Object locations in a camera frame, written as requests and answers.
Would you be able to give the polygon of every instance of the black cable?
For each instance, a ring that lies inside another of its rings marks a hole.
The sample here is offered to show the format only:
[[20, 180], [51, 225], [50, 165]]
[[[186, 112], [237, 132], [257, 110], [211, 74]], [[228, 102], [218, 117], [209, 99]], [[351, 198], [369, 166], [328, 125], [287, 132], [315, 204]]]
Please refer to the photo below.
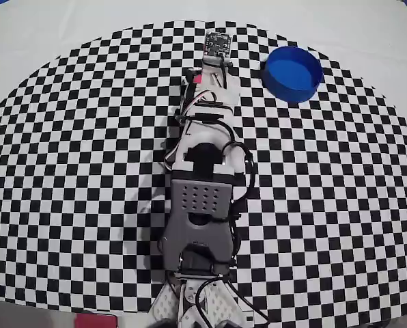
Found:
[[223, 54], [220, 54], [220, 69], [222, 70], [222, 75], [223, 75], [223, 89], [227, 89], [227, 81], [226, 81], [226, 72], [225, 72], [225, 58], [223, 57]]
[[206, 286], [208, 286], [209, 284], [212, 284], [213, 282], [217, 282], [219, 280], [224, 280], [224, 277], [215, 277], [212, 279], [208, 279], [206, 280], [198, 289], [196, 292], [196, 297], [195, 297], [195, 305], [196, 305], [196, 310], [199, 312], [200, 316], [202, 317], [202, 320], [205, 322], [206, 326], [208, 328], [212, 328], [212, 325], [210, 323], [210, 321], [208, 320], [208, 318], [206, 317], [206, 315], [204, 314], [204, 311], [202, 310], [202, 306], [199, 302], [199, 298], [201, 296], [201, 292], [202, 290], [204, 290], [204, 288]]
[[242, 142], [238, 142], [238, 141], [228, 141], [222, 148], [222, 152], [225, 151], [225, 149], [229, 146], [232, 147], [240, 147], [243, 149], [244, 151], [244, 155], [245, 155], [245, 163], [247, 168], [249, 168], [250, 171], [250, 179], [249, 179], [249, 185], [246, 189], [246, 191], [244, 192], [243, 196], [239, 197], [237, 200], [234, 200], [232, 202], [232, 207], [235, 208], [235, 206], [237, 206], [238, 203], [242, 202], [243, 200], [247, 199], [249, 197], [249, 195], [251, 194], [254, 186], [255, 186], [255, 176], [257, 174], [257, 168], [256, 168], [256, 164], [253, 161], [253, 155], [251, 153], [251, 151], [246, 147], [246, 145]]
[[212, 73], [211, 75], [212, 75], [212, 77], [214, 78], [214, 80], [216, 80], [217, 85], [218, 85], [219, 87], [222, 87], [222, 85], [221, 85], [220, 82], [219, 82], [219, 79], [218, 79], [217, 76], [216, 76], [216, 73]]
[[232, 238], [232, 258], [235, 258], [240, 251], [240, 246], [242, 244], [242, 240], [240, 235], [238, 234], [237, 223], [235, 219], [229, 220], [229, 228], [231, 230], [231, 238]]
[[234, 285], [233, 285], [229, 280], [227, 280], [226, 282], [227, 282], [228, 286], [232, 289], [232, 291], [233, 291], [234, 293], [236, 293], [236, 295], [238, 296], [239, 299], [241, 299], [242, 301], [244, 301], [244, 302], [247, 304], [247, 306], [249, 306], [252, 310], [254, 310], [255, 312], [257, 312], [260, 316], [262, 316], [262, 317], [267, 321], [268, 324], [270, 323], [270, 319], [269, 319], [269, 317], [268, 317], [267, 315], [265, 315], [265, 313], [263, 313], [260, 309], [257, 309], [256, 307], [254, 307], [254, 306], [251, 304], [251, 302], [249, 302], [247, 299], [245, 299], [245, 297], [243, 297], [242, 295], [240, 295], [240, 293], [238, 292], [237, 288], [235, 288]]
[[220, 54], [219, 57], [221, 58], [220, 65], [214, 65], [214, 64], [209, 64], [202, 60], [202, 63], [209, 66], [209, 67], [214, 67], [214, 68], [220, 68], [222, 70], [222, 75], [223, 75], [223, 89], [227, 89], [227, 79], [226, 79], [226, 71], [225, 71], [225, 58], [223, 57], [223, 54]]
[[224, 121], [220, 120], [209, 120], [208, 118], [197, 118], [196, 116], [178, 116], [179, 119], [181, 120], [188, 120], [188, 121], [200, 121], [204, 124], [216, 124], [220, 125], [223, 128], [226, 129], [226, 131], [229, 133], [229, 138], [231, 139], [230, 142], [235, 141], [236, 135], [234, 134], [234, 130], [232, 130], [232, 127], [230, 127], [228, 124], [224, 123]]

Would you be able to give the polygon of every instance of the red object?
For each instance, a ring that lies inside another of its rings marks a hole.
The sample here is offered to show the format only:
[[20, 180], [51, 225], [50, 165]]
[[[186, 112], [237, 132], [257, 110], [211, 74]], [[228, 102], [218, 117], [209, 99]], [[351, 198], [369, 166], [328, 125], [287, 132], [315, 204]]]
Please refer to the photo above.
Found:
[[117, 328], [117, 317], [105, 314], [78, 313], [74, 328]]
[[193, 83], [194, 83], [194, 84], [200, 84], [200, 83], [202, 83], [202, 74], [196, 75], [196, 76], [193, 78]]

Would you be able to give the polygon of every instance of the white cable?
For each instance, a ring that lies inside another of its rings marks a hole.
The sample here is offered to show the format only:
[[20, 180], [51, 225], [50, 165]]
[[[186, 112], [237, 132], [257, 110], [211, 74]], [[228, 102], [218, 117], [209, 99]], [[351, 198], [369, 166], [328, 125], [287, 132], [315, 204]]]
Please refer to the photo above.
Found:
[[194, 99], [192, 101], [190, 101], [190, 103], [188, 104], [188, 106], [186, 107], [186, 109], [184, 109], [181, 113], [182, 116], [187, 116], [188, 111], [190, 110], [190, 108], [197, 103], [199, 100], [201, 100], [206, 94], [211, 93], [214, 101], [217, 101], [217, 96], [216, 94], [211, 91], [211, 90], [205, 90], [203, 92], [201, 92], [200, 94], [198, 94], [196, 97], [194, 97]]
[[[214, 101], [217, 101], [217, 96], [216, 96], [216, 94], [215, 94], [213, 91], [211, 91], [211, 90], [202, 91], [202, 92], [199, 93], [196, 97], [194, 97], [194, 99], [192, 99], [192, 101], [190, 101], [190, 103], [188, 104], [188, 106], [182, 111], [181, 116], [187, 116], [187, 113], [188, 113], [188, 111], [190, 110], [190, 108], [191, 108], [192, 106], [194, 106], [199, 100], [201, 100], [206, 94], [209, 94], [209, 93], [211, 93], [211, 95], [212, 95]], [[186, 131], [187, 131], [187, 129], [188, 129], [188, 126], [189, 126], [190, 124], [191, 124], [191, 122], [188, 121], [188, 122], [186, 123], [186, 125], [184, 126], [184, 130], [182, 131], [181, 138], [182, 138], [182, 136], [186, 133]], [[179, 143], [180, 143], [180, 141], [181, 141], [181, 138], [179, 138], [179, 140], [178, 140], [176, 146], [175, 146], [172, 150], [170, 150], [170, 151], [164, 156], [164, 166], [165, 166], [165, 168], [167, 169], [167, 171], [171, 171], [172, 165], [170, 165], [168, 162], [169, 162], [169, 159], [172, 157], [172, 155], [174, 155], [174, 154], [176, 153], [176, 150], [178, 150], [178, 147], [179, 147]]]

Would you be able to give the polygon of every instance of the robotic arm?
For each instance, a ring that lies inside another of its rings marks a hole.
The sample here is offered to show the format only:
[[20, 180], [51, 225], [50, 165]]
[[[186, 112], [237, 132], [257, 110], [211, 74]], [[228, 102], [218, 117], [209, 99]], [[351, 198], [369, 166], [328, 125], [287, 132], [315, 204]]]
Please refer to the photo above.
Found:
[[[229, 281], [229, 268], [240, 249], [237, 204], [253, 188], [256, 170], [251, 152], [232, 128], [229, 105], [238, 103], [239, 82], [226, 72], [230, 41], [227, 34], [207, 33], [202, 71], [189, 76], [176, 116], [182, 135], [165, 157], [171, 212], [159, 244], [169, 275], [150, 310], [154, 322], [170, 318], [183, 328], [247, 327], [225, 285], [242, 298]], [[247, 166], [249, 187], [234, 200], [235, 176]]]

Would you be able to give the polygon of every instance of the perforated plate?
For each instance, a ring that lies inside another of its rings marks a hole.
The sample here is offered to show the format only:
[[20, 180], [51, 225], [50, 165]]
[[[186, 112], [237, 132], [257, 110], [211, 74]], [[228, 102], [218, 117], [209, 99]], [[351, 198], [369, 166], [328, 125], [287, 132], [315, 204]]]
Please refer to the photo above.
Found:
[[232, 193], [230, 184], [172, 180], [172, 190], [173, 208], [181, 208], [189, 213], [210, 214], [221, 219], [228, 215]]

